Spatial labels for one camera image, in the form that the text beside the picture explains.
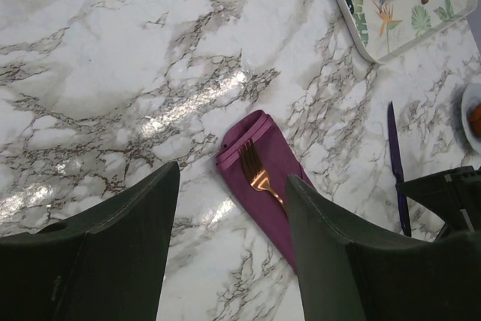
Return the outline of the purple handled knife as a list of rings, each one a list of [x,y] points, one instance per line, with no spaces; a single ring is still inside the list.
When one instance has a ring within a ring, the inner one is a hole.
[[[396,183],[404,182],[404,170],[402,167],[401,153],[399,149],[398,131],[395,122],[395,112],[392,102],[389,102],[387,110],[387,122],[388,122],[388,136],[389,136],[389,152],[392,165],[392,173],[396,179]],[[398,200],[398,213],[401,224],[402,232],[405,236],[410,237],[410,215],[407,203],[407,198],[401,193],[397,192]]]

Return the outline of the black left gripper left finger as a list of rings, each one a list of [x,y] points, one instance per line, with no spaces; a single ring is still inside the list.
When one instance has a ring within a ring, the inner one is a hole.
[[[1,318],[154,320],[179,187],[169,162],[37,233],[3,237]]]

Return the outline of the purple satin napkin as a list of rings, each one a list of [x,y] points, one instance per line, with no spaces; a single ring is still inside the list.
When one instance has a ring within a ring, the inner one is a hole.
[[[290,174],[306,183],[310,180],[273,118],[258,110],[233,125],[222,140],[215,163],[243,209],[296,268],[285,211],[285,185]]]

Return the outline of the rose gold fork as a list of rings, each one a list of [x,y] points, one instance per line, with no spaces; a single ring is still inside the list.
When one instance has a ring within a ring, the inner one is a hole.
[[[269,192],[277,200],[283,211],[286,212],[284,201],[272,187],[271,177],[260,159],[254,141],[249,139],[240,147],[238,153],[249,185],[258,192]]]

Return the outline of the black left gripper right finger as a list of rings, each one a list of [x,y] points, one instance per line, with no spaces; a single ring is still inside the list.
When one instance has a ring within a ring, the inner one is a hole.
[[[286,209],[307,320],[478,320],[480,235],[438,242],[381,228],[300,177]]]

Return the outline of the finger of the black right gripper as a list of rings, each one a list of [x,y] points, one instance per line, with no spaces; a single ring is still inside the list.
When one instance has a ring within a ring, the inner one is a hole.
[[[444,221],[436,239],[480,230],[480,170],[453,168],[396,185],[406,196]]]

